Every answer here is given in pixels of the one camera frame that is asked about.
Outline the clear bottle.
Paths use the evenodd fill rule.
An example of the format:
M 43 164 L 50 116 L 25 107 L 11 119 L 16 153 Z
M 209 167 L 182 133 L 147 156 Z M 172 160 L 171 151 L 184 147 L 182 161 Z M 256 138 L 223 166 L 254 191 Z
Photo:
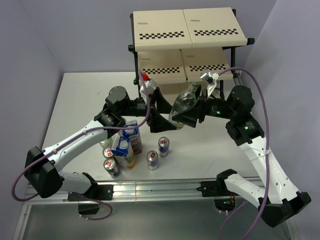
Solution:
M 113 145 L 113 141 L 114 141 L 113 138 L 110 137 L 110 138 L 107 138 L 103 141 L 100 141 L 99 145 L 102 147 L 102 149 L 111 148 Z
M 124 118 L 124 117 L 120 117 L 119 118 L 119 123 L 117 124 L 117 127 L 119 127 L 119 128 L 123 128 L 125 125 L 126 125 L 126 119 Z
M 196 91 L 199 84 L 190 82 L 187 89 L 181 91 L 176 97 L 172 109 L 168 115 L 168 121 L 173 124 L 178 130 L 184 127 L 184 123 L 173 120 L 173 117 L 181 112 L 191 108 L 196 102 Z

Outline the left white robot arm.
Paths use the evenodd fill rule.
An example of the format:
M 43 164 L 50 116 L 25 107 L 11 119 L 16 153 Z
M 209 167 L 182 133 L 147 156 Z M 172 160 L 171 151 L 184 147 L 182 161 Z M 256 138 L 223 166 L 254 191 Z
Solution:
M 162 117 L 171 109 L 159 87 L 131 100 L 123 86 L 115 86 L 109 91 L 102 111 L 85 127 L 43 150 L 37 146 L 31 148 L 23 175 L 43 199 L 61 191 L 75 192 L 91 200 L 98 194 L 97 181 L 86 172 L 63 172 L 63 168 L 87 149 L 125 129 L 125 117 L 144 117 L 143 122 L 152 133 L 175 130 L 176 127 Z

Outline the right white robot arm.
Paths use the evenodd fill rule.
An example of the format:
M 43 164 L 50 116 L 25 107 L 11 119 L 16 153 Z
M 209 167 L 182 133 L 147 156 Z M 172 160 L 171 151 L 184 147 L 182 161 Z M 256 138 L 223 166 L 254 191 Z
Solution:
M 251 115 L 254 104 L 251 89 L 237 85 L 226 100 L 199 96 L 192 107 L 175 115 L 173 120 L 193 128 L 202 123 L 205 116 L 228 120 L 227 133 L 251 161 L 264 186 L 268 187 L 268 196 L 265 198 L 263 188 L 233 169 L 219 173 L 214 181 L 203 181 L 198 190 L 204 197 L 235 193 L 261 210 L 263 221 L 274 228 L 303 210 L 311 202 L 311 197 L 291 182 L 267 147 L 267 136 Z

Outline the beige three-tier shelf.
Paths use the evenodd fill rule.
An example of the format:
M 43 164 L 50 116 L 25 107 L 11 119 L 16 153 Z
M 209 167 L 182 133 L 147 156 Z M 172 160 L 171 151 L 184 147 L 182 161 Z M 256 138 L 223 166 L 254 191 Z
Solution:
M 236 65 L 236 48 L 253 45 L 231 7 L 146 10 L 130 15 L 135 72 L 159 85 L 198 82 L 205 70 Z

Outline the energy drink can right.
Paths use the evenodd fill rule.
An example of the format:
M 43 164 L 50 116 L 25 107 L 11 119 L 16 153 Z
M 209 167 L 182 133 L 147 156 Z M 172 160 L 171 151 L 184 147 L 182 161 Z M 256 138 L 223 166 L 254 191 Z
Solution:
M 170 140 L 163 136 L 158 140 L 158 151 L 160 157 L 166 157 L 169 153 Z

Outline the blue carton maroon side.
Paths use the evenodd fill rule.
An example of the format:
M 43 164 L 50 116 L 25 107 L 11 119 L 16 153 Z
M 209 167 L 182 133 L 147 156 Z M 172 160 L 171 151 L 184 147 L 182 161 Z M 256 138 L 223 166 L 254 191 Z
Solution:
M 140 154 L 143 151 L 142 140 L 139 128 L 121 130 L 121 135 L 129 138 L 134 154 Z

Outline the energy drink can centre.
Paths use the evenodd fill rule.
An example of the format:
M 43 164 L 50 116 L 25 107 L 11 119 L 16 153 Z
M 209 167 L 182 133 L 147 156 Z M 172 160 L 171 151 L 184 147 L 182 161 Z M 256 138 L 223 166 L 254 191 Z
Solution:
M 156 170 L 159 165 L 159 155 L 156 151 L 151 150 L 146 155 L 147 166 L 150 170 Z

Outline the blue carton yellow side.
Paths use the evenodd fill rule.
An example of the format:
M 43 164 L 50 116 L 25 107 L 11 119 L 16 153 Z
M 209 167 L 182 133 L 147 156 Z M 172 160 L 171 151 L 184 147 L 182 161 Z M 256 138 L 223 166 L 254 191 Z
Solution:
M 128 137 L 115 135 L 111 146 L 111 151 L 115 155 L 118 164 L 128 170 L 135 166 L 135 155 Z

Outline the energy drink can hidden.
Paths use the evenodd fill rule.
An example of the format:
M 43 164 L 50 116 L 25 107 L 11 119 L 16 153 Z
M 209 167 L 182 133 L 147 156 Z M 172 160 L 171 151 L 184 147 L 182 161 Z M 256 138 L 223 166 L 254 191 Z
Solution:
M 105 148 L 102 150 L 102 155 L 105 159 L 113 159 L 116 160 L 115 155 L 113 154 L 113 152 L 111 151 L 110 148 Z

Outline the energy drink can front-left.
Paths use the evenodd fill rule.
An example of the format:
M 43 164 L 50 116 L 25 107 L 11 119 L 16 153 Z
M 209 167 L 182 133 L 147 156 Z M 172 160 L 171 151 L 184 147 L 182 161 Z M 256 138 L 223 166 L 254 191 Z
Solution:
M 103 162 L 103 167 L 112 178 L 117 178 L 121 174 L 121 171 L 120 171 L 116 161 L 112 158 L 106 159 Z

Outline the aluminium front rail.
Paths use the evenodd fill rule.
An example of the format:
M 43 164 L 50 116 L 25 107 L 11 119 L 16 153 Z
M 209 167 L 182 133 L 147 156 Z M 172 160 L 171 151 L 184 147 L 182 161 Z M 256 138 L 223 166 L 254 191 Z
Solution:
M 111 200 L 101 200 L 107 203 L 125 202 L 159 202 L 159 201 L 180 201 L 180 200 L 204 200 L 202 193 L 196 189 L 201 186 L 203 181 L 214 181 L 215 178 L 205 179 L 175 179 L 175 180 L 141 180 L 141 181 L 99 181 L 103 187 L 113 186 Z M 48 198 L 35 198 L 25 201 L 25 205 L 56 205 L 56 204 L 77 204 L 92 203 L 82 200 L 69 201 L 68 192 L 59 191 Z

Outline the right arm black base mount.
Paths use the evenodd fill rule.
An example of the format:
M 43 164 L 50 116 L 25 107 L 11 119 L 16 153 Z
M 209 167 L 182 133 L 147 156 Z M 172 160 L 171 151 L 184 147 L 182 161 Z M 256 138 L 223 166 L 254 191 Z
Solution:
M 196 190 L 201 192 L 202 197 L 225 197 L 230 196 L 231 192 L 227 189 L 226 184 L 223 181 L 201 181 L 200 187 Z

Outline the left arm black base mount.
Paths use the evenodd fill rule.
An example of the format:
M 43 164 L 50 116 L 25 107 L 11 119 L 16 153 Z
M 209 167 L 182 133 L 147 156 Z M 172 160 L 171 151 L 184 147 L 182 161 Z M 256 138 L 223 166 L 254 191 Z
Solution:
M 112 184 L 98 184 L 91 186 L 85 193 L 79 194 L 85 198 L 81 198 L 74 192 L 69 193 L 67 200 L 69 202 L 84 201 L 85 199 L 111 201 L 113 198 L 114 186 Z

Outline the aluminium side rail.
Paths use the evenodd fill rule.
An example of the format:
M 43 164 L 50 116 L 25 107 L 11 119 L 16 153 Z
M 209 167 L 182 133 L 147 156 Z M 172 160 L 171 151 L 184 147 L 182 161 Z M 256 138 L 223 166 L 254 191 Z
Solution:
M 240 85 L 243 85 L 241 72 L 240 71 L 236 71 L 236 73 L 237 73 L 238 83 Z M 288 228 L 290 239 L 291 240 L 301 240 L 301 235 L 299 233 L 299 229 L 298 229 L 297 223 L 295 221 L 295 218 L 291 217 L 285 223 L 286 223 L 287 228 Z

